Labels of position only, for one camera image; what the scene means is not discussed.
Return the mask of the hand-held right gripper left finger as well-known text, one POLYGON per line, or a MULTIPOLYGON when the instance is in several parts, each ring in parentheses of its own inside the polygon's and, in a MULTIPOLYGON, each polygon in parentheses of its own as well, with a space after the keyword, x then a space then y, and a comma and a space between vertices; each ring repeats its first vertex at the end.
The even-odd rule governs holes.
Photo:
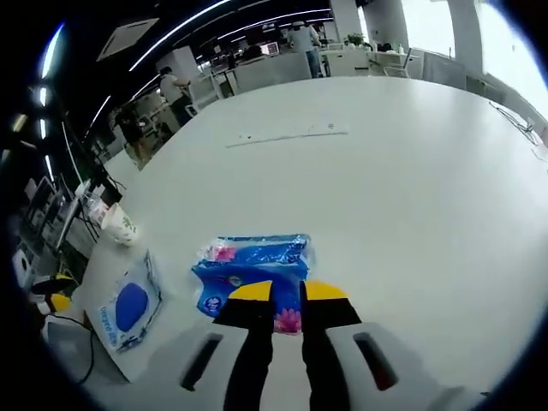
POLYGON ((160 348, 111 410, 257 410, 272 360, 271 280, 241 286, 211 322, 160 348))

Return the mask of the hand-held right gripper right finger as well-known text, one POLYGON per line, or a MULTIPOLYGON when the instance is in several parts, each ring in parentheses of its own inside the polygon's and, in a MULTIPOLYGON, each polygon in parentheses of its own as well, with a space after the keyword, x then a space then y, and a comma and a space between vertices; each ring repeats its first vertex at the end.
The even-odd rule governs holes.
POLYGON ((312 410, 474 410, 477 391, 438 382, 400 338, 364 322, 347 294, 301 282, 302 356, 312 410))

